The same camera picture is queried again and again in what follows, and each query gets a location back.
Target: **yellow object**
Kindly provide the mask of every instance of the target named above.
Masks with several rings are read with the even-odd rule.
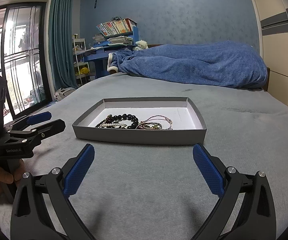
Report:
[[[87,67],[83,67],[83,68],[80,69],[80,73],[81,73],[81,74],[88,74],[89,72],[90,72],[90,71],[88,70]]]

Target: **blue gripper pad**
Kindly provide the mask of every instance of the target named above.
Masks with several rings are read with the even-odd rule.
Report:
[[[223,177],[199,144],[194,145],[193,158],[211,192],[221,198],[224,194]]]
[[[66,198],[69,198],[69,196],[77,192],[77,189],[81,185],[85,174],[94,160],[94,154],[94,147],[89,145],[66,175],[63,189]]]
[[[35,114],[30,116],[26,123],[29,125],[34,125],[40,122],[45,122],[50,120],[52,117],[52,114],[50,112],[44,112],[44,113],[40,113],[40,114]]]

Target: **window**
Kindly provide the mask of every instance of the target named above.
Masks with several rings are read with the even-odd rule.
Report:
[[[52,101],[44,59],[44,12],[41,2],[0,8],[0,75],[8,81],[4,123]]]

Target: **blue wall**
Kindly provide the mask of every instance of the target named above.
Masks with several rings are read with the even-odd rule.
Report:
[[[87,44],[96,25],[114,16],[138,23],[148,44],[197,44],[233,40],[259,52],[258,28],[251,0],[81,0],[80,33]]]

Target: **silver screw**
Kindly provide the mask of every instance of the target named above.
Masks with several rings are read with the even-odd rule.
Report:
[[[24,179],[26,179],[26,178],[28,178],[29,176],[30,176],[30,174],[29,174],[28,172],[24,172],[22,177],[23,177]]]
[[[52,174],[59,174],[60,173],[60,168],[54,168],[53,170],[52,170]]]
[[[236,172],[236,169],[234,167],[228,167],[227,170],[229,173],[235,173]]]
[[[259,172],[258,172],[258,175],[261,176],[261,177],[265,177],[265,176],[266,176],[266,175],[265,175],[265,172],[263,172],[263,171],[259,171]]]

